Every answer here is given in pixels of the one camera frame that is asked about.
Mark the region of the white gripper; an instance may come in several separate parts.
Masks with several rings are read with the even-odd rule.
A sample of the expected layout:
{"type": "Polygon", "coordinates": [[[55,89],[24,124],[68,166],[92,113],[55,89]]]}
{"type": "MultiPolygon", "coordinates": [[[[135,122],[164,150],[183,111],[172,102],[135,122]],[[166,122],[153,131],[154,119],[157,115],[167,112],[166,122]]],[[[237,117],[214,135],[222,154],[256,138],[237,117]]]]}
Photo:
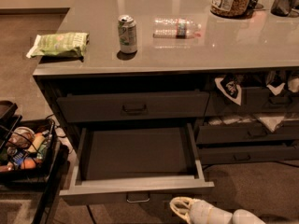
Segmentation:
{"type": "Polygon", "coordinates": [[[187,224],[232,224],[232,213],[203,200],[194,202],[190,197],[176,197],[170,208],[187,224]]]}

